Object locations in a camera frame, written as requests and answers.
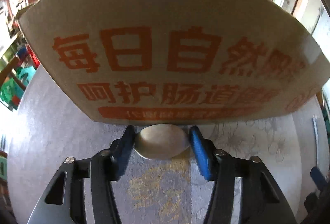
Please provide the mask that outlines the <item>green plastic stool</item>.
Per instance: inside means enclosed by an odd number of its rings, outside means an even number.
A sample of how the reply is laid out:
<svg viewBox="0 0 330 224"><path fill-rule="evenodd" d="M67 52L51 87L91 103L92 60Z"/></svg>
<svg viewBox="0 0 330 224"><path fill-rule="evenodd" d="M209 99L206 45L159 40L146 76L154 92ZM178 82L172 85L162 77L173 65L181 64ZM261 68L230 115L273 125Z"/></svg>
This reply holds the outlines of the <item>green plastic stool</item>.
<svg viewBox="0 0 330 224"><path fill-rule="evenodd" d="M33 66L27 68L18 67L16 69L16 78L27 87L35 73L36 69ZM18 108L23 94L24 90L13 78L6 79L3 86L1 86L1 102L11 111Z"/></svg>

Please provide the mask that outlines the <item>white round bun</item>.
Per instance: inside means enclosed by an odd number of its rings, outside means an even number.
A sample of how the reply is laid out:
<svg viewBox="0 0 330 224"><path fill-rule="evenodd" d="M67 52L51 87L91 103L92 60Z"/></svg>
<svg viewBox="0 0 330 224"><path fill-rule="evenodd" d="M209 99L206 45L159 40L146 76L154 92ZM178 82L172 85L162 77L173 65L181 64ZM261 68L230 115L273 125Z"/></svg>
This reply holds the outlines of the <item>white round bun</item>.
<svg viewBox="0 0 330 224"><path fill-rule="evenodd" d="M171 159L189 147L187 133L176 125L157 124L143 128L136 136L134 149L145 159Z"/></svg>

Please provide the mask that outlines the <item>brown cardboard box orange print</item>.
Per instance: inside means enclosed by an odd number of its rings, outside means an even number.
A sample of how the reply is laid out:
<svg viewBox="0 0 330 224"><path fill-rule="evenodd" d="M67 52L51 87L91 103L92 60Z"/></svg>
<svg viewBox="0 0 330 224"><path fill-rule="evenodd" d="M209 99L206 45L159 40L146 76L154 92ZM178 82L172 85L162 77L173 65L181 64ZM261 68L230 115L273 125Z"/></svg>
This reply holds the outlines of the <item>brown cardboard box orange print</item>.
<svg viewBox="0 0 330 224"><path fill-rule="evenodd" d="M270 0L40 0L18 23L96 122L282 116L329 80L315 39Z"/></svg>

